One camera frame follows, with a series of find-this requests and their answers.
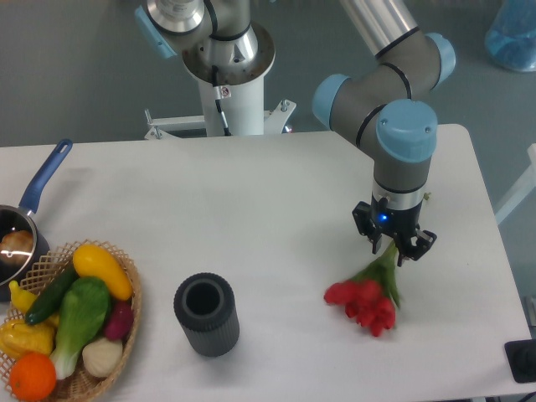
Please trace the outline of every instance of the blue joint cap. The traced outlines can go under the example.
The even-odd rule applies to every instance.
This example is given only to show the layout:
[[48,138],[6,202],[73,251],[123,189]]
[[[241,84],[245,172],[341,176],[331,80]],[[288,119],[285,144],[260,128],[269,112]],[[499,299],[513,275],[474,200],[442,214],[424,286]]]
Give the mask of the blue joint cap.
[[426,103],[395,100],[384,107],[376,122],[381,147],[402,162],[423,162],[437,144],[437,116]]
[[312,113],[327,128],[331,130],[332,107],[338,90],[344,81],[350,77],[342,74],[330,75],[315,91],[312,97]]
[[456,67],[456,53],[454,52],[451,42],[443,38],[439,33],[428,33],[426,36],[434,41],[441,57],[441,72],[437,84],[435,85],[438,86],[452,74],[452,71],[454,71],[454,68]]
[[136,17],[137,26],[142,31],[143,36],[160,57],[163,59],[170,59],[177,55],[175,50],[169,46],[168,42],[166,42],[158,32],[158,29],[152,24],[151,19],[145,14],[142,6],[136,9],[134,16]]

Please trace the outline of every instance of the orange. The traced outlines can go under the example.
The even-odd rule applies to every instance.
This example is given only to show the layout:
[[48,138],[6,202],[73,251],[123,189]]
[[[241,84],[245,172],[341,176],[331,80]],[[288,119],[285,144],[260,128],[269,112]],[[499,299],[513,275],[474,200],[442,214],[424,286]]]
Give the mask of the orange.
[[28,402],[49,396],[56,386],[56,369],[48,356],[28,353],[11,368],[9,385],[17,398]]

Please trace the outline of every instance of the green stem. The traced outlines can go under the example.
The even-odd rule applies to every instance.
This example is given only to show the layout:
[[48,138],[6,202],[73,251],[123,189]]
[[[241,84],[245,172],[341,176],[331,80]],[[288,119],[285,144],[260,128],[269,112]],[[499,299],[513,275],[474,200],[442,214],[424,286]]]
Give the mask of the green stem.
[[394,241],[391,241],[380,257],[376,258],[366,268],[350,278],[350,281],[359,282],[366,279],[377,281],[382,286],[384,295],[391,298],[394,304],[400,307],[400,297],[396,287],[394,273],[396,269],[395,257],[397,251]]

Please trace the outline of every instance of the white table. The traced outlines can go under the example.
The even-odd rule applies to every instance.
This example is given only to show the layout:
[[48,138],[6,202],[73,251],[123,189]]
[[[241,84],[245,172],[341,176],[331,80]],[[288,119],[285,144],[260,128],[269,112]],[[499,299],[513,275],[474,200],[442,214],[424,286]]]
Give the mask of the white table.
[[[53,146],[0,148],[17,204]],[[398,327],[377,339],[324,290],[374,257],[352,209],[372,161],[332,132],[75,144],[35,216],[53,248],[109,240],[144,291],[137,345],[103,400],[406,402],[521,394],[503,344],[529,331],[467,131],[441,126],[421,225],[438,240],[398,269]],[[233,287],[240,340],[189,346],[173,314],[188,276]]]

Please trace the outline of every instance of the cucumber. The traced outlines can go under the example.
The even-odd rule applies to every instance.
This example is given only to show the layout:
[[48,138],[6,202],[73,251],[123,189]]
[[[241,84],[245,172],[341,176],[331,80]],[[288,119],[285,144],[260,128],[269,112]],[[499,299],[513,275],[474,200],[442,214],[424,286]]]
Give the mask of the cucumber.
[[65,293],[78,278],[75,267],[70,262],[65,270],[56,276],[37,296],[26,312],[24,321],[28,325],[39,324],[57,312]]

